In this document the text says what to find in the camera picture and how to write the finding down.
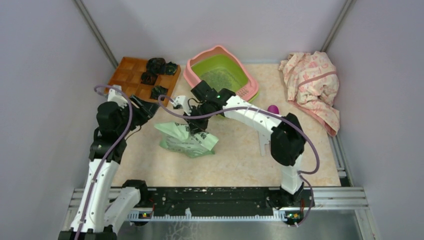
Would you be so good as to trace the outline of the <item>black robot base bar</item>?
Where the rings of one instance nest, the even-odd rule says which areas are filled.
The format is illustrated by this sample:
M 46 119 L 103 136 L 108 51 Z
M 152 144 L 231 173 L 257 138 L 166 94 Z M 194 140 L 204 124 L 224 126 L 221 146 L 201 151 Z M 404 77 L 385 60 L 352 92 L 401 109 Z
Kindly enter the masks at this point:
M 262 217 L 293 207 L 305 213 L 315 206 L 311 190 L 294 196 L 280 187 L 155 187 L 142 191 L 136 208 L 150 208 L 155 217 Z

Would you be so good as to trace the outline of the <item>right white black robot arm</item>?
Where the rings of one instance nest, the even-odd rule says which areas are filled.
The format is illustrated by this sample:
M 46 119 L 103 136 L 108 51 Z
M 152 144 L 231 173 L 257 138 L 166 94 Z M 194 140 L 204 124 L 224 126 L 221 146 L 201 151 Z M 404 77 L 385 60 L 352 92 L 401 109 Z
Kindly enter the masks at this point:
M 305 138 L 298 118 L 289 113 L 286 116 L 263 110 L 223 88 L 216 91 L 204 80 L 192 90 L 193 100 L 179 98 L 184 114 L 194 117 L 187 120 L 193 133 L 203 132 L 208 127 L 209 114 L 217 113 L 225 118 L 236 120 L 253 129 L 269 145 L 272 158 L 281 165 L 281 199 L 287 206 L 295 206 L 301 200 L 304 186 L 299 176 L 300 163 L 305 150 Z

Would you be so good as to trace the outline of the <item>green cat litter bag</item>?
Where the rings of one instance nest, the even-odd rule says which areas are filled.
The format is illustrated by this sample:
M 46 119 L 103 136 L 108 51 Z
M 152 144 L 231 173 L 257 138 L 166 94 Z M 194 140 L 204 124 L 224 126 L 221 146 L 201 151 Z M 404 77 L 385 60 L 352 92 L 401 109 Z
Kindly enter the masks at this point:
M 215 153 L 219 139 L 209 132 L 191 133 L 187 124 L 176 122 L 157 123 L 154 127 L 161 133 L 160 147 L 181 153 L 189 158 L 198 158 Z

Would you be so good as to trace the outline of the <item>purple plastic scoop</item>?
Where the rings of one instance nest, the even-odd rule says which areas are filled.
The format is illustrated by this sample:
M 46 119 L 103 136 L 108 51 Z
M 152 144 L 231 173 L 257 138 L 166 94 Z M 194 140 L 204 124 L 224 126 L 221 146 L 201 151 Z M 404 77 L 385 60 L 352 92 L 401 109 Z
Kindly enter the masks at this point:
M 267 111 L 270 112 L 270 113 L 273 113 L 273 114 L 279 114 L 280 113 L 279 108 L 276 105 L 270 105 L 267 108 Z

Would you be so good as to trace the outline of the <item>white plastic bracket piece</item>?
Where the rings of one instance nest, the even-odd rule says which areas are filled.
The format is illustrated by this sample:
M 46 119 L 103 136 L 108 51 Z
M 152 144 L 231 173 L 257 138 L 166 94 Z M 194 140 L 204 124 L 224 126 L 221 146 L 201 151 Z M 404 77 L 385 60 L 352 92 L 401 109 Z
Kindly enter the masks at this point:
M 262 157 L 267 155 L 267 147 L 270 145 L 271 139 L 270 135 L 264 134 L 258 131 L 258 139 L 259 139 L 259 152 Z

